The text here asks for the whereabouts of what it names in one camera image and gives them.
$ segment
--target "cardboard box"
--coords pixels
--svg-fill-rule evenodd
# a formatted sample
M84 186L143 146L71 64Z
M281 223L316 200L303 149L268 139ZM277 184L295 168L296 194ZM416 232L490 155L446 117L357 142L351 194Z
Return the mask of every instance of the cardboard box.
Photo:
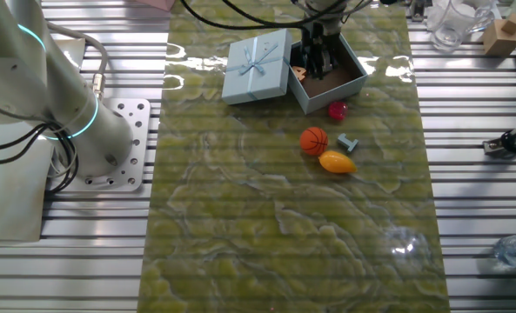
M223 100L237 104L285 95L291 44L288 30L231 43Z
M156 7L161 10L170 11L175 0L134 0L139 3L149 4L150 6Z
M289 73L289 87L305 114L319 110L333 101L355 95L364 86L368 74L345 38L341 35L339 39L340 45L335 47L338 68L325 75L323 80L307 77L301 83L292 69ZM300 63L300 45L300 42L292 45L291 66L304 67Z

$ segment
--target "toy basketball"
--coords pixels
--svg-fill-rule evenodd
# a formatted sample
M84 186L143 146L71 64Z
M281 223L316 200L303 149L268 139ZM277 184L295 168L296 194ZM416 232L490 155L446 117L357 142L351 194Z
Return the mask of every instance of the toy basketball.
M300 148L311 156L322 154L327 143L327 134L319 127L310 127L300 135Z

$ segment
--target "black cable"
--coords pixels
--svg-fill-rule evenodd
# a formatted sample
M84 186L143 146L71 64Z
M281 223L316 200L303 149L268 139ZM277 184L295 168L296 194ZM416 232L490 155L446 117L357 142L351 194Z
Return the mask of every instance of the black cable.
M76 152L76 147L74 146L74 143L68 138L68 134L66 134L64 131L55 131L55 130L58 130L58 128L59 128L59 126L57 124L51 125L51 130L54 131L55 136L57 137L58 141L63 146L64 154L66 155L67 164L70 164L70 162L73 162L75 164L75 166L72 167L72 168L74 168L74 171L71 172L71 175L70 175L70 171L71 171L71 168L70 168L66 171L63 181L60 182L60 184L57 187L53 188L52 190L46 191L49 194L58 193L58 192L64 190L66 187L68 187L72 183L74 178L76 178L76 175L77 175L77 172L79 169L79 166L78 166L79 158L78 158L77 154L76 154L76 158L74 160L72 160L72 158L71 158L71 156L74 155Z
M204 22L206 24L209 24L210 26L214 26L214 27L218 27L218 28L222 28L222 29L226 29L226 30L266 30L266 29L273 29L273 28L300 28L300 26L304 26L304 24L306 24L306 23L313 22L313 21L317 20L318 18L322 17L323 15L331 13L331 10L335 9L337 6L339 6L340 4L342 4L345 1L347 1L347 0L338 0L337 2L335 2L332 5L330 5L329 7L327 7L326 9L321 10L318 14L315 14L315 15L313 15L311 17L307 17L307 18L305 18L303 20L300 20L298 22L290 22L290 23L274 23L274 22L270 22L270 21L265 21L265 20L259 19L257 17L251 17L250 15L246 15L246 13L245 13L245 17L247 17L247 18L251 17L251 19L254 22L258 22L259 21L258 23L262 24L262 25L259 25L259 26L257 26L257 25L256 26L230 26L230 25L224 25L224 24L220 24L220 23L215 23L215 22L212 22L212 21L210 21L210 20L200 16L198 13L196 13L196 11L194 11L190 7L190 5L188 5L186 0L180 0L180 3L195 18L197 18L198 20L200 20L200 21L202 21L202 22ZM223 2L225 4L227 4L227 5L229 5L232 9L234 9L239 14L242 14L242 13L239 12L241 10L236 5L230 3L228 0L223 0Z
M44 124L39 124L38 126L36 126L33 130L30 130L29 133L19 137L18 139L14 140L13 142L10 142L10 143L5 143L5 144L0 144L0 150L3 150L3 149L8 149L10 147L13 147L19 143L21 143L22 141L24 141L25 139L31 137L33 134L35 134L38 130L42 129L44 126Z
M66 132L62 129L62 125L60 125L59 123L57 123L55 121L47 120L47 119L44 119L41 117L19 116L16 114L9 113L2 109L0 109L0 114L5 115L7 117L15 118L16 120L44 122L44 123L36 126L36 128L31 130L30 133L28 133L31 136L31 134L35 133L35 129L38 128L38 130L39 130L38 133L35 133L34 137L32 137L31 140L27 143L25 148L22 151L20 151L20 153L18 153L17 155L15 155L13 157L8 158L8 159L0 160L0 164L5 164L5 163L10 163L10 162L16 161L17 159L22 157L31 148L31 146L33 145L35 140L43 132L45 132L46 130L52 130L53 133L55 134L55 136L57 137L58 142L60 142L60 144L63 146L64 153L66 154L66 159L67 159L68 164L70 164L70 162L74 162L75 166L72 167L72 168L74 168L73 172L71 172L71 168L66 171L66 173L64 174L63 181L57 187L55 187L52 190L47 190L46 192L54 194L54 193L64 190L66 187L68 187L72 183L74 178L76 178L78 168L79 168L79 162L78 162L79 157L76 154L76 157L74 158L74 160L72 160L71 156L73 154L75 154L76 146L69 139L68 134L66 134ZM23 140L28 138L28 136L27 136L28 134L24 135L23 137L18 138L17 140L15 140L12 143L21 143ZM10 147L10 146L12 146L12 143L5 143L5 144L0 145L0 147L7 146L7 145Z
M356 4L354 6L354 8L352 8L352 10L356 10L362 3L364 2L364 0L360 0L360 2L358 2L358 4ZM346 15L346 17L341 17L341 23L346 23L346 21L348 21L348 18L351 16L351 14L353 13L352 10Z
M220 23L215 23L215 22L212 22L202 16L200 16L198 13L196 13L196 11L194 11L190 5L188 5L186 3L186 0L180 0L180 3L188 10L188 12L190 12L190 14L192 14L195 18L197 18L198 20L210 25L210 26L213 26L213 27L218 27L218 28L221 28L221 29L225 29L225 30L268 30L270 29L271 27L269 26L230 26L230 25L223 25L223 24L220 24Z
M15 156L11 156L9 158L5 158L5 159L2 159L0 160L0 165L1 164L7 164L7 163L11 163L11 162L14 162L16 161L17 159L19 159L20 157L23 157L23 155L31 148L31 146L33 145L33 143L35 143L35 141L37 140L37 138L45 131L49 128L48 125L44 124L43 127L41 129L39 129L37 131L37 133L29 140L29 142L25 145L25 147L23 147L23 149L18 153L16 154Z
M251 19L254 22L261 23L263 25L274 26L274 28L300 28L301 26L304 26L304 24L313 22L313 21L319 19L320 17L324 16L325 14L332 13L333 9L337 8L340 4L342 4L346 1L348 1L348 0L338 0L337 2L333 3L332 5L325 8L324 10L318 11L318 14L314 14L313 16L307 17L298 22L277 23L277 22L265 21L261 18L253 17L250 14L243 12L239 7L237 7L236 5L231 3L229 0L223 0L223 2L226 5L231 7L231 9L235 10L238 14L240 14L248 19Z
M223 2L228 5L231 9L235 10L239 15L243 16L243 17L246 17L247 19L253 21L253 22L256 22L256 23L261 23L265 26L272 26L272 27L275 27L277 28L277 23L275 22L269 22L269 21L265 21L261 18L257 18L257 17L254 17L254 16L251 16L250 14L242 11L238 6L234 5L232 2L230 2L229 0L223 0ZM292 26L292 27L287 27L287 28L298 28L298 29L301 29L301 30L305 30L305 27L304 26Z

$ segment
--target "orange object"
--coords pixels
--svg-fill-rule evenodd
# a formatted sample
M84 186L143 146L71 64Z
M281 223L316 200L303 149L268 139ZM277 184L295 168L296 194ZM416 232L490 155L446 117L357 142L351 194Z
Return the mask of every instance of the orange object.
M327 134L319 127L310 127L300 135L300 148L311 156L322 154L328 142Z
M335 174L355 173L358 170L348 156L335 151L324 152L319 156L319 163L324 169Z
M299 66L292 66L292 70L294 71L294 74L296 75L296 78L298 78L299 82L302 82L304 78L306 78L306 69Z

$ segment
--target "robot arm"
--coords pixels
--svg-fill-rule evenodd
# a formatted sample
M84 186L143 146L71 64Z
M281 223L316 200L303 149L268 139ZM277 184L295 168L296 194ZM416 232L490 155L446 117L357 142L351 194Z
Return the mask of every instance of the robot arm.
M382 0L382 4L393 4L398 0ZM305 13L305 18L312 17L333 5L336 0L305 0L304 4L292 0ZM341 27L354 12L369 5L372 0L360 0L353 8L347 9L351 0L344 1L332 12L323 15L305 25L302 30L302 57L308 73L322 79L329 71L335 69L337 60L333 57L333 43L338 41Z

